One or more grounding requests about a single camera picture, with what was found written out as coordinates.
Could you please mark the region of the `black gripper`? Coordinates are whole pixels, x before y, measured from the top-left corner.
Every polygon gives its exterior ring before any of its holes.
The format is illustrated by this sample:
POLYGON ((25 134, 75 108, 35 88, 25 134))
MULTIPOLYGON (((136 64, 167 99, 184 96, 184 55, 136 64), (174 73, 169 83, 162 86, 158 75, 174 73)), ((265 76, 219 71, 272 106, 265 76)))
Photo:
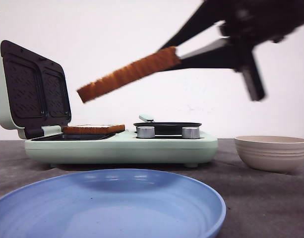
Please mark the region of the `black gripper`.
POLYGON ((180 56, 181 63, 167 69, 223 68, 240 72, 242 49, 265 41, 278 43, 304 25, 304 0, 204 0, 200 7, 160 49, 179 46, 223 20, 223 36, 180 56))

